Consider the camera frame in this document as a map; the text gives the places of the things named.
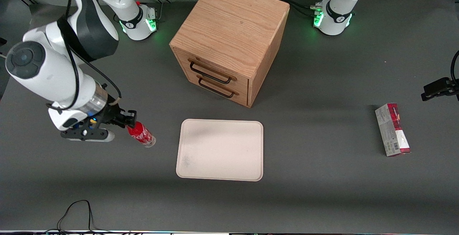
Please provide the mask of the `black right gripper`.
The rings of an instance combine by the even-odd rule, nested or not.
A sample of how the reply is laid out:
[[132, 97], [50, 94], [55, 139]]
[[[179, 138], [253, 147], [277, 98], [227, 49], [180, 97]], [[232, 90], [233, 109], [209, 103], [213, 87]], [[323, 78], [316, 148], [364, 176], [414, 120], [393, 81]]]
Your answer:
[[102, 111], [90, 117], [90, 125], [107, 124], [116, 125], [121, 128], [134, 128], [135, 119], [137, 119], [137, 111], [125, 111], [118, 104], [106, 104]]

